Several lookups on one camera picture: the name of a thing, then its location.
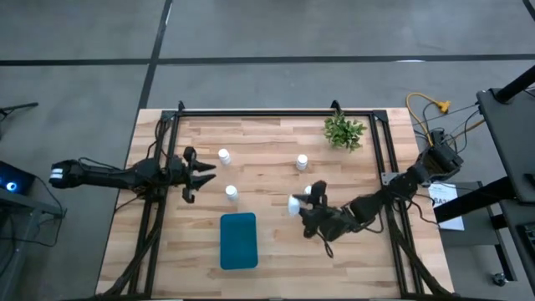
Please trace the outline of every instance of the wooden table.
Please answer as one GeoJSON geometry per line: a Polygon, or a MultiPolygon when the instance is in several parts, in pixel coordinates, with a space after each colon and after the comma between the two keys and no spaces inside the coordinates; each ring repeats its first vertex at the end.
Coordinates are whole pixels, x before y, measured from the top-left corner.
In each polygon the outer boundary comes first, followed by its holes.
{"type": "MultiPolygon", "coordinates": [[[[387,111],[398,165],[404,171],[418,156],[410,117],[406,109],[387,111]]],[[[145,158],[160,115],[161,110],[140,112],[129,166],[145,158]]],[[[369,127],[367,119],[357,120],[369,127]]],[[[200,161],[217,166],[213,171],[217,177],[196,193],[195,204],[181,199],[181,187],[171,189],[153,298],[399,297],[388,229],[381,234],[362,231],[343,235],[331,243],[331,259],[319,237],[303,237],[300,217],[288,215],[288,195],[300,193],[317,180],[328,182],[329,205],[337,207],[380,188],[369,130],[361,139],[363,147],[348,153],[330,148],[323,126],[324,117],[180,119],[176,154],[187,145],[195,147],[200,161]],[[231,165],[219,162],[221,148],[230,151],[231,165]],[[295,168],[298,154],[308,156],[305,171],[295,168]],[[237,203],[226,199],[227,185],[237,187],[237,203]],[[257,216],[259,264],[254,269],[220,268],[219,220],[222,214],[233,212],[254,212],[257,216]]],[[[390,166],[381,128],[380,138],[385,164],[390,166]]],[[[117,206],[133,196],[122,191],[117,206]]],[[[429,201],[420,197],[415,201],[427,219],[435,219],[429,201]]],[[[132,259],[142,208],[143,201],[133,202],[115,214],[97,293],[109,288],[132,259]]],[[[437,226],[421,221],[415,207],[410,209],[410,224],[420,258],[442,286],[452,290],[437,226]]],[[[379,221],[370,227],[378,229],[379,221]]],[[[410,279],[407,260],[404,265],[410,279]]],[[[140,276],[141,287],[144,281],[140,276]]]]}

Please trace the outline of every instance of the white bottle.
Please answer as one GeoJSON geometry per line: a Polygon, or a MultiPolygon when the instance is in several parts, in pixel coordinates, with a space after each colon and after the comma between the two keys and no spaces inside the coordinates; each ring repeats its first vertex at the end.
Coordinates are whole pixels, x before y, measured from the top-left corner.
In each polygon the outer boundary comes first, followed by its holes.
{"type": "Polygon", "coordinates": [[[227,199],[229,201],[237,201],[237,189],[236,187],[229,185],[225,188],[225,193],[227,194],[227,199]]]}
{"type": "Polygon", "coordinates": [[[295,217],[299,214],[299,200],[296,199],[293,196],[290,196],[288,198],[288,213],[290,214],[290,217],[295,217]]]}
{"type": "Polygon", "coordinates": [[[300,170],[304,171],[305,168],[307,168],[308,158],[306,155],[299,155],[297,161],[295,162],[295,166],[300,170]]]}
{"type": "Polygon", "coordinates": [[[228,150],[220,149],[217,154],[223,165],[229,165],[231,163],[231,154],[228,153],[228,150]]]}

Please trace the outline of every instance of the paper sheet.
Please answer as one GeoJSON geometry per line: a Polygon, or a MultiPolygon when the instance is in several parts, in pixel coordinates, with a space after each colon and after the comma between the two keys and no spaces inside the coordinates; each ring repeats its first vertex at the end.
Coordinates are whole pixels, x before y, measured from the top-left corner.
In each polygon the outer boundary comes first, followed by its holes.
{"type": "MultiPolygon", "coordinates": [[[[434,208],[457,198],[457,189],[455,184],[431,184],[429,187],[429,196],[435,200],[434,208]]],[[[465,225],[462,217],[452,218],[449,221],[439,224],[441,229],[464,231],[465,225]]]]}

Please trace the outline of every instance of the green plant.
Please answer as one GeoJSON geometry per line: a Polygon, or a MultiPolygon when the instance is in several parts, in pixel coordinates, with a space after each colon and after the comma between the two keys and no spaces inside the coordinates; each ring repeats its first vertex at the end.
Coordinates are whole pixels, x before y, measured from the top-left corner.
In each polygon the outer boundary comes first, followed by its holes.
{"type": "Polygon", "coordinates": [[[334,116],[325,120],[324,134],[332,147],[342,147],[349,149],[349,152],[361,147],[359,143],[363,130],[367,130],[362,123],[345,119],[344,113],[336,112],[334,116]]]}

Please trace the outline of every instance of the gray floor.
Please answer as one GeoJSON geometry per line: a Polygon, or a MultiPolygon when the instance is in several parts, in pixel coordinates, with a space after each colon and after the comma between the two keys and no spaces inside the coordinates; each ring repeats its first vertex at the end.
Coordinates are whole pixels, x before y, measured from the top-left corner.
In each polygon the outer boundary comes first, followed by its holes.
{"type": "MultiPolygon", "coordinates": [[[[148,59],[163,0],[63,2],[0,0],[2,59],[148,59]]],[[[535,22],[521,1],[175,0],[161,57],[255,55],[399,55],[535,53],[535,22]]],[[[409,92],[476,101],[533,61],[443,63],[160,66],[149,108],[401,107],[409,92]]],[[[2,160],[43,178],[51,163],[80,156],[122,166],[146,66],[0,67],[0,106],[40,106],[3,123],[2,160]]],[[[421,112],[422,99],[413,100],[421,112]]],[[[453,130],[475,109],[431,121],[453,130]]],[[[434,108],[429,116],[435,116],[434,108]]],[[[453,181],[484,183],[504,170],[486,126],[469,134],[453,181]]],[[[34,195],[46,195],[38,189],[34,195]]],[[[32,247],[16,300],[90,296],[110,229],[117,191],[54,191],[69,209],[54,248],[32,247]]],[[[54,227],[43,230],[43,240],[54,227]]],[[[535,299],[513,255],[519,281],[488,281],[499,272],[492,247],[446,250],[456,291],[507,300],[535,299]]]]}

